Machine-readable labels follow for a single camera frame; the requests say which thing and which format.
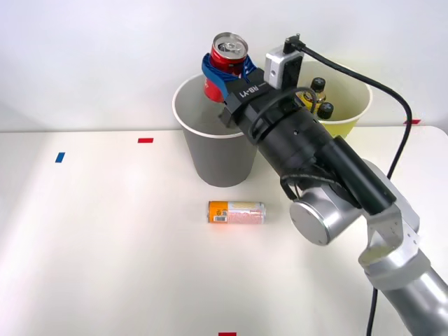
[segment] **barcode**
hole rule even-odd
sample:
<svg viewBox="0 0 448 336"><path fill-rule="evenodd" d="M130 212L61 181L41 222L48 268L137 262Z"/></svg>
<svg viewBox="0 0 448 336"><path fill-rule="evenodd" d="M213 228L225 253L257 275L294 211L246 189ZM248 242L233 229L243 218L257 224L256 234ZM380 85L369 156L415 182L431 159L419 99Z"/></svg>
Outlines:
<svg viewBox="0 0 448 336"><path fill-rule="evenodd" d="M215 222L226 222L227 221L226 216L214 216L213 219L215 220Z"/></svg>

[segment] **yellow paper cup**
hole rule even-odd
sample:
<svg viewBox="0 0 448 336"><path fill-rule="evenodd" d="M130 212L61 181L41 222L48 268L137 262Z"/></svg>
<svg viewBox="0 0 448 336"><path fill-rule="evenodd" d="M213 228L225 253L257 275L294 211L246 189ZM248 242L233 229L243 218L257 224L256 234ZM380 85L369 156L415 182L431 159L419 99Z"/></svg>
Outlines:
<svg viewBox="0 0 448 336"><path fill-rule="evenodd" d="M346 137L370 108L372 89L369 85L316 61L302 63L298 86L310 86L315 77L325 79L326 102L335 107L331 118L321 120L321 124L333 137Z"/></svg>

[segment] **cup rim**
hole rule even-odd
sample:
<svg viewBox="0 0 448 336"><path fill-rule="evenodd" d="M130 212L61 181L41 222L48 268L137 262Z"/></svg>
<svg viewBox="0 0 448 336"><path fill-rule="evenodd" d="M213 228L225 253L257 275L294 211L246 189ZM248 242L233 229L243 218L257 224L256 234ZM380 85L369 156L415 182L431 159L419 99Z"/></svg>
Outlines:
<svg viewBox="0 0 448 336"><path fill-rule="evenodd" d="M197 134L197 135L199 135L199 136L201 136L201 137L207 137L207 138L213 138L213 139L231 139L231 138L236 138L236 137L240 137L240 136L244 135L243 132L239 132L239 133L235 133L235 134L227 134L227 135L213 135L213 134L203 133L203 132L199 132L199 131L197 131L196 129L194 129L194 128L188 126L187 124L185 124L185 123L182 121L182 119L179 117L179 115L177 114L177 111L176 111L176 98L177 98L179 92L182 90L183 86L185 86L188 82L192 81L193 79L195 79L196 77L199 77L199 76L203 76L203 74L202 74L202 73L197 73L197 74L195 74L195 75L189 77L187 80L185 80L185 81L184 81L184 82L177 88L176 92L174 93L173 100L172 100L172 103L171 103L171 107L172 107L174 116L176 117L176 119L177 119L177 121L179 122L179 124L181 124L182 127L186 128L186 129L189 130L190 132L195 133L195 134ZM360 119L362 116L364 116L364 115L367 113L367 111L369 111L370 106L372 105L372 100L373 100L373 92L372 92L372 88L371 88L370 85L368 85L368 84L365 84L365 83L364 83L364 85L365 85L365 87L367 88L367 91L369 92L369 102L367 103L367 106L364 108L364 110L363 110L361 113L359 113L358 115L355 115L354 117L349 118L349 119L338 120L338 121L320 120L319 122L320 122L322 125L342 125L342 124L351 123L351 122L353 122L353 121L357 121L357 120Z"/></svg>
<svg viewBox="0 0 448 336"><path fill-rule="evenodd" d="M187 130L189 130L190 132L199 135L200 137L206 137L206 138L212 138L212 139L231 139L231 138L236 138L236 137L240 137L242 135L244 135L243 132L239 132L239 133L235 133L235 134L226 134L226 135L214 135L214 134L208 134L208 133L203 133L203 132L199 132L196 129L188 126L187 124L185 124L181 117L179 117L177 110L176 110L176 98L179 94L179 92L182 90L182 88L187 85L188 82L192 81L193 79L195 79L196 77L200 77L203 76L202 73L197 73L191 77L189 77L187 80L185 80L176 90L176 92L174 93L173 96L173 100L171 102L171 108L173 110L174 116L176 117L177 121L179 124L181 124L181 126L183 128L186 128Z"/></svg>

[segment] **red tape marker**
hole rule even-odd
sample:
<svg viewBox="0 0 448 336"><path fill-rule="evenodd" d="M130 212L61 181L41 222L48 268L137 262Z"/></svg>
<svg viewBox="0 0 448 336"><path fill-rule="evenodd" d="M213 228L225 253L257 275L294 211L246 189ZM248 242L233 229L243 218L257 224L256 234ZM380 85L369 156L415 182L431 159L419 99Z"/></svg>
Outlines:
<svg viewBox="0 0 448 336"><path fill-rule="evenodd" d="M154 142L154 138L139 138L139 144L151 144Z"/></svg>

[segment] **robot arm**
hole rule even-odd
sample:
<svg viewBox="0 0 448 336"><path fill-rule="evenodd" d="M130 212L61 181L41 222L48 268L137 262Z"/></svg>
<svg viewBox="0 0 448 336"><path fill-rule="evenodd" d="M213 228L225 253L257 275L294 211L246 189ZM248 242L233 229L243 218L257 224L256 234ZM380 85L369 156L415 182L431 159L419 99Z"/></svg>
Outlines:
<svg viewBox="0 0 448 336"><path fill-rule="evenodd" d="M419 217L377 167L295 99L301 45L287 38L267 54L265 71L226 82L220 119L236 124L280 175L291 219L310 242L329 244L364 216L368 244L358 261L372 285L413 335L448 335L448 287L419 249Z"/></svg>

